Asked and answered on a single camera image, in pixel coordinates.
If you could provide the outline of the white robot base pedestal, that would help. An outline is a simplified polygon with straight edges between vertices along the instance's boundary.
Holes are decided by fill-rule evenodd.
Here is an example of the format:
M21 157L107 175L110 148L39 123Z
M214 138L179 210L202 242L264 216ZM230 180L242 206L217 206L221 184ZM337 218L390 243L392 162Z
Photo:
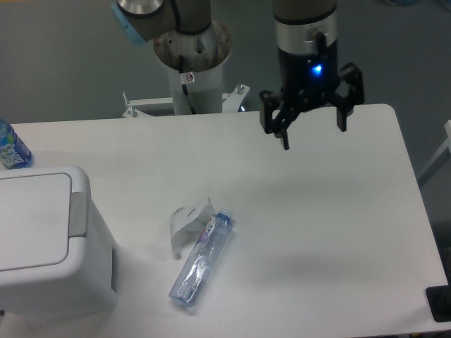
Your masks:
M160 99L125 102L124 118L244 112L243 102L250 87L238 84L231 92L223 91L223 67L232 51L231 35L222 23L213 20L197 35L172 30L154 39L154 52L166 70L171 96Z

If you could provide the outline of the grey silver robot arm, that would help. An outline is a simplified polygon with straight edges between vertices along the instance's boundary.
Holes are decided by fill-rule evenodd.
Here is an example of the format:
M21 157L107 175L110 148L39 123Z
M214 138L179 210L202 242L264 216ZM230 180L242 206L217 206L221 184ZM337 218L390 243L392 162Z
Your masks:
M209 1L115 1L111 8L133 44L153 43L168 70L175 114L223 111L223 65L232 42L212 18ZM264 132L288 147L288 128L299 114L327 104L345 131L354 107L364 102L364 85L355 64L338 67L336 2L274 1L272 9L282 84L277 92L259 93Z

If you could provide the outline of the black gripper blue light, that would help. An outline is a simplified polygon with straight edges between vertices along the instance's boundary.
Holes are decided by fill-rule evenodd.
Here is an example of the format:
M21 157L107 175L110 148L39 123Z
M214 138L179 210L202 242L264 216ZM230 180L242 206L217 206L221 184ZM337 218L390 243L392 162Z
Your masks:
M354 63L347 63L338 72L338 42L326 32L314 32L308 39L295 39L293 46L279 46L280 92L259 92L260 124L266 134L281 140L285 150L290 149L288 128L298 115L330 103L336 107L337 126L347 130L347 118L354 107L364 103L362 71ZM347 87L346 95L335 89Z

